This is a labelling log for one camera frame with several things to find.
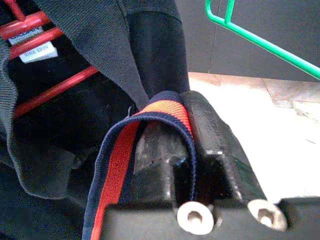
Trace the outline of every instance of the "screw head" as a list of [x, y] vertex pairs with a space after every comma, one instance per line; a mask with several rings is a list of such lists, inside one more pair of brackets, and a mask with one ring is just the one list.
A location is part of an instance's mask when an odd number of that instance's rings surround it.
[[182, 204], [177, 211], [179, 226], [194, 235], [206, 235], [214, 227], [214, 217], [211, 211], [197, 201]]
[[250, 201], [247, 206], [259, 223], [275, 231], [284, 232], [287, 230], [286, 217], [276, 205], [263, 199], [255, 199]]

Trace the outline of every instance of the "white floor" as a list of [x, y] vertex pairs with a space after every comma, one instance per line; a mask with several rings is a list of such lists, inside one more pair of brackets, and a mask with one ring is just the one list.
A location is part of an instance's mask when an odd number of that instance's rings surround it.
[[232, 128], [269, 201], [320, 196], [320, 83], [189, 78]]

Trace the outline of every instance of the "gray wall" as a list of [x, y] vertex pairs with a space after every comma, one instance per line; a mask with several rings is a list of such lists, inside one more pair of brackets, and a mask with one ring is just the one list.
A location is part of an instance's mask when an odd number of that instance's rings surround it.
[[[227, 0], [213, 0], [224, 17]], [[184, 27], [190, 72], [298, 81], [313, 77], [215, 25], [204, 0], [176, 0]], [[320, 0], [236, 0], [232, 22], [320, 66]]]

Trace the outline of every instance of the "clothing label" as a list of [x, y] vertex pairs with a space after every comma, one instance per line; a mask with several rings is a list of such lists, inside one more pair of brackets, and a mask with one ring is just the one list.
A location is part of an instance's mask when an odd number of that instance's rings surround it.
[[[17, 36], [11, 37], [8, 40], [13, 46], [29, 38], [32, 38], [35, 35], [42, 33], [43, 31], [44, 31], [43, 28], [39, 26], [30, 31], [26, 31]], [[55, 58], [57, 56], [58, 56], [57, 49], [52, 45], [51, 41], [47, 41], [46, 43], [41, 44], [40, 46], [37, 46], [21, 54], [19, 57], [22, 62], [24, 62], [25, 64], [28, 64], [28, 63], [33, 63], [40, 60]]]

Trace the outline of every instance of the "striped strap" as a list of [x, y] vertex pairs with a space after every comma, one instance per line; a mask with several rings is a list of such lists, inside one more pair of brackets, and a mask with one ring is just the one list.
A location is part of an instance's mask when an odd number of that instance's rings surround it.
[[190, 200], [195, 199], [196, 150], [188, 113], [180, 96], [173, 91], [155, 95], [137, 114], [114, 125], [106, 134], [95, 163], [84, 216], [83, 240], [98, 240], [105, 208], [128, 200], [128, 184], [132, 177], [136, 143], [143, 131], [141, 121], [159, 121], [178, 130], [190, 156]]

